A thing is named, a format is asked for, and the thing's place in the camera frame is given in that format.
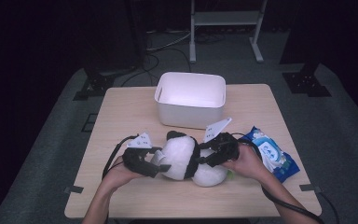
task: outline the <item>white plush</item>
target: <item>white plush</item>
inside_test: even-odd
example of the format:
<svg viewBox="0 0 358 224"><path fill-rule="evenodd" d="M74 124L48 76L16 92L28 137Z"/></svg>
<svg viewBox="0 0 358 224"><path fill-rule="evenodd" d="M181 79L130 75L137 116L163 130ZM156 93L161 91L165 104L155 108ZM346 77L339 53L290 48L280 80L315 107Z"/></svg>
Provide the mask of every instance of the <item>white plush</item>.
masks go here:
<svg viewBox="0 0 358 224"><path fill-rule="evenodd" d="M211 149L203 149L201 157L207 157L213 153ZM227 168L221 165L211 167L208 164L199 164L199 169L192 177L194 183L202 187L212 187L222 183L227 176Z"/></svg>
<svg viewBox="0 0 358 224"><path fill-rule="evenodd" d="M161 174L171 179L183 180L186 168L193 154L194 146L195 141L190 136L186 135L171 138L161 150L162 155L156 153L151 162L156 165L170 164L171 168L168 172L162 172ZM203 149L200 151L201 157L207 157L212 153L213 151L211 149ZM192 180L201 187L212 187L222 183L226 179L226 176L227 168L221 165L211 167L205 163L198 165L198 169L192 177Z"/></svg>
<svg viewBox="0 0 358 224"><path fill-rule="evenodd" d="M165 157L159 164L170 164L171 168L162 174L175 180L183 180L194 146L194 139L189 136L169 139L161 150Z"/></svg>

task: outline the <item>black cable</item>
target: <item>black cable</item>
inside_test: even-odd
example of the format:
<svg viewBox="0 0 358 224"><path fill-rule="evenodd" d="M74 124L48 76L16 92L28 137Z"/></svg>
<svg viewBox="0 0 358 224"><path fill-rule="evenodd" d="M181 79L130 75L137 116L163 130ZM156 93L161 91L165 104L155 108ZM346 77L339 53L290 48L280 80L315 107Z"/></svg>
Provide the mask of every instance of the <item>black cable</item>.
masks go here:
<svg viewBox="0 0 358 224"><path fill-rule="evenodd" d="M107 160L107 163L106 163L105 167L103 168L103 178L109 172L109 170L110 170L109 167L112 164L112 161L115 158L116 154L118 153L118 150L121 148L121 145L123 145L123 143L129 139L135 139L137 136L139 136L139 135L128 136L128 137L124 138L123 140L121 140L121 142L116 145L115 149L113 150L112 154L109 157L109 160Z"/></svg>
<svg viewBox="0 0 358 224"><path fill-rule="evenodd" d="M188 30L183 30L183 31L170 31L170 30L166 30L161 32L162 34L166 34L166 35L174 35L174 36L182 36L183 33L188 34L189 31Z"/></svg>
<svg viewBox="0 0 358 224"><path fill-rule="evenodd" d="M337 224L339 224L339 216L336 207L330 202L330 200L328 200L327 196L325 196L322 192L319 192L319 194L328 202L328 204L330 204L331 209L333 209L334 216L336 217L336 222Z"/></svg>
<svg viewBox="0 0 358 224"><path fill-rule="evenodd" d="M190 33L188 33L188 34L186 34L186 35L184 35L184 36L182 36L182 37L180 37L180 38L174 40L174 41L171 42L171 43L168 43L168 44L166 44L166 45L163 45L163 46L160 46L160 47L157 47L157 48L152 48L152 49L151 49L151 48L148 48L148 49L146 49L146 51L153 52L153 51L157 51L157 50L160 50L160 49L165 49L165 48L167 48L167 47L173 46L173 45L175 45L175 44L178 44L178 43L180 43L180 42L186 40L189 36L190 36Z"/></svg>
<svg viewBox="0 0 358 224"><path fill-rule="evenodd" d="M141 74L143 74L143 73L148 73L149 71L153 70L154 68L156 68L156 67L158 66L158 64L159 64L159 59L158 59L158 57L156 57L155 55L151 55L151 54L148 54L147 56L154 57L154 58L157 60L156 64L155 64L153 67L149 68L149 69L144 69L144 71L139 72L139 73L136 73L136 74L134 74L134 75L128 77L123 83L121 83L120 87L124 87L124 85L125 85L127 82L129 82L131 79L133 79L133 78L135 78L135 77L137 77L137 76L139 76L139 75L141 75Z"/></svg>
<svg viewBox="0 0 358 224"><path fill-rule="evenodd" d="M186 59L187 62L187 66L188 66L188 72L191 73L191 64L190 64L190 60L187 58L187 56L179 49L158 49L158 50L154 50L153 53L155 52L159 52L159 51L163 51L163 50L174 50L174 51L178 51L180 52Z"/></svg>
<svg viewBox="0 0 358 224"><path fill-rule="evenodd" d="M218 37L218 35L209 35L209 34L198 34L196 35L195 42L201 45L212 45L214 43L223 41L226 39L225 35L221 35L222 37Z"/></svg>
<svg viewBox="0 0 358 224"><path fill-rule="evenodd" d="M120 165L120 164L123 163L123 162L124 162L124 161L121 161L121 162L116 163L115 165L111 166L111 167L109 168L109 170L112 170L113 168L117 167L118 165Z"/></svg>
<svg viewBox="0 0 358 224"><path fill-rule="evenodd" d="M159 59L158 59L158 57L156 57L155 55L148 55L148 56L150 56L150 57L154 57L156 60L157 60L157 64L156 64L156 66L158 65L158 63L159 63ZM151 68L151 69L145 69L145 67L142 65L142 68L145 70L145 72L149 75L149 77L150 77L150 86L153 86L153 78L155 78L156 80L159 80L159 77L156 77L155 75L153 75L153 74L151 74L150 73L150 71L153 69L153 68Z"/></svg>
<svg viewBox="0 0 358 224"><path fill-rule="evenodd" d="M310 218L314 219L315 221L317 221L317 222L319 222L319 223L321 223L321 224L324 223L324 221L323 221L321 218L319 218L318 216L316 216L316 215L313 214L312 212L308 211L307 209L303 209L303 208L297 207L297 206L295 206L295 205L292 205L292 204L290 204L290 203L286 203L286 202L284 202L284 201L281 201L281 200L275 198L274 196L272 196L272 195L271 195L266 189L264 189L263 187L261 187L261 189L263 190L264 195L266 195L266 197L267 197L268 199L270 199L272 202L274 202L274 203L276 203L276 204L278 204L278 205L280 205L280 206L283 206L283 207L285 207L285 208L289 208L289 209L291 209L291 210L293 210L293 211L295 211L295 212L301 213L302 215L304 215L304 216L306 216L306 217L310 217Z"/></svg>

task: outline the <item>wet wipes package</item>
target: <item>wet wipes package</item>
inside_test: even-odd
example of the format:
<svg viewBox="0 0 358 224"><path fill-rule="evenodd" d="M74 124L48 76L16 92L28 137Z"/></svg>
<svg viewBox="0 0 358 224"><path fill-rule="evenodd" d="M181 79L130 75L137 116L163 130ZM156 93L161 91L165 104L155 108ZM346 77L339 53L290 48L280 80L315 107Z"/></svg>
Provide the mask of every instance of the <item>wet wipes package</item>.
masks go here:
<svg viewBox="0 0 358 224"><path fill-rule="evenodd" d="M292 157L283 152L275 141L266 136L260 129L253 127L252 130L242 138L248 139L258 146L264 165L281 183L299 171Z"/></svg>

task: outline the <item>metal rack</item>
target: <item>metal rack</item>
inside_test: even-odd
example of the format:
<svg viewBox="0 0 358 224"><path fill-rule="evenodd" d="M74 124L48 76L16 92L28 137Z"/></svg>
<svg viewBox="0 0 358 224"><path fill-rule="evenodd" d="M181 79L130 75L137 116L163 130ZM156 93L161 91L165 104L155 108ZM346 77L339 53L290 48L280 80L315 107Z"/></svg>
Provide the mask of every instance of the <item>metal rack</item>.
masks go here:
<svg viewBox="0 0 358 224"><path fill-rule="evenodd" d="M255 11L214 11L196 12L195 0L191 0L191 27L190 27L190 62L196 62L196 43L194 40L196 26L205 25L255 25L255 34L249 38L255 59L258 63L264 62L257 39L263 22L264 12L268 0L263 0L260 10Z"/></svg>

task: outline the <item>white plastic bin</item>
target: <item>white plastic bin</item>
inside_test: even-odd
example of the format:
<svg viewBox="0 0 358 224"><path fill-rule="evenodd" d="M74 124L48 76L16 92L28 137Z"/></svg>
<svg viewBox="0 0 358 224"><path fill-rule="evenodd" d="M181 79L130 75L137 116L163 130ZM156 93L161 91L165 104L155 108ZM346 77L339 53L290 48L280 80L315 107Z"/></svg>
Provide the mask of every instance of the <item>white plastic bin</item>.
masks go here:
<svg viewBox="0 0 358 224"><path fill-rule="evenodd" d="M216 75L165 73L158 82L155 100L161 123L205 129L222 119L226 81Z"/></svg>

